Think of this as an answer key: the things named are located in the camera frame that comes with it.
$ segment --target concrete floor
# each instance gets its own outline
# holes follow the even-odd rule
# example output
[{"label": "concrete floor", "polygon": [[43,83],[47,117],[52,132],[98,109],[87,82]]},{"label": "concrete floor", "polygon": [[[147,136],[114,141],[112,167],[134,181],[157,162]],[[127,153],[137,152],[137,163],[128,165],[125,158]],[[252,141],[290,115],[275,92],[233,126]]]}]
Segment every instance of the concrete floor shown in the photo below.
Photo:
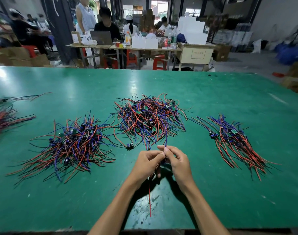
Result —
[{"label": "concrete floor", "polygon": [[[287,73],[289,66],[282,65],[275,58],[276,53],[261,52],[260,54],[250,53],[230,53],[227,62],[215,62],[214,67],[217,72],[251,72],[257,73],[274,82],[281,82],[281,78],[272,76],[273,72]],[[191,64],[183,64],[182,67],[192,67]],[[195,65],[195,71],[202,71],[203,65]],[[128,69],[136,69],[135,65],[128,66]],[[142,66],[142,70],[152,70],[152,67]]]}]

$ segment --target paper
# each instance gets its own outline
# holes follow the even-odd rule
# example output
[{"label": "paper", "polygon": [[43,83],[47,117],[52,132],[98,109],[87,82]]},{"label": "paper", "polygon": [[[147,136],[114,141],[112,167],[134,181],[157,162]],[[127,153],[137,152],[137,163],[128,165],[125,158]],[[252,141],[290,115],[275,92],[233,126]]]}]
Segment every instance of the paper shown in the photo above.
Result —
[{"label": "paper", "polygon": [[193,52],[191,54],[191,58],[192,59],[204,59],[205,53],[206,53],[206,49],[193,48]]},{"label": "paper", "polygon": [[72,38],[73,38],[73,43],[79,43],[77,34],[72,34]]}]

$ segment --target workbench surface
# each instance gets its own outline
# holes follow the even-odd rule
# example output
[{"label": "workbench surface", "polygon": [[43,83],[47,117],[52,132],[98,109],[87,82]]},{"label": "workbench surface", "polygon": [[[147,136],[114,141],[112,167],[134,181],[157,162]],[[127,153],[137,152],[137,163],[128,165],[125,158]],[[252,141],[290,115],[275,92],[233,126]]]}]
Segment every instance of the workbench surface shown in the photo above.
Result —
[{"label": "workbench surface", "polygon": [[[213,139],[201,126],[184,122],[185,133],[168,138],[185,152],[198,188],[227,228],[298,227],[298,94],[253,73],[65,69],[0,67],[0,97],[53,92],[34,101],[18,101],[18,116],[37,118],[0,134],[0,232],[89,230],[112,201],[130,173],[140,145],[133,150],[114,148],[115,163],[92,166],[67,184],[55,177],[43,182],[53,169],[23,181],[6,173],[9,167],[37,155],[29,139],[53,130],[53,119],[65,124],[91,110],[104,121],[114,112],[116,98],[141,94],[178,99],[181,108],[193,108],[188,117],[217,117],[250,126],[246,135],[266,160],[280,163],[260,182],[241,162],[230,168]],[[124,229],[196,228],[189,203],[167,170],[151,186],[135,194]]]}]

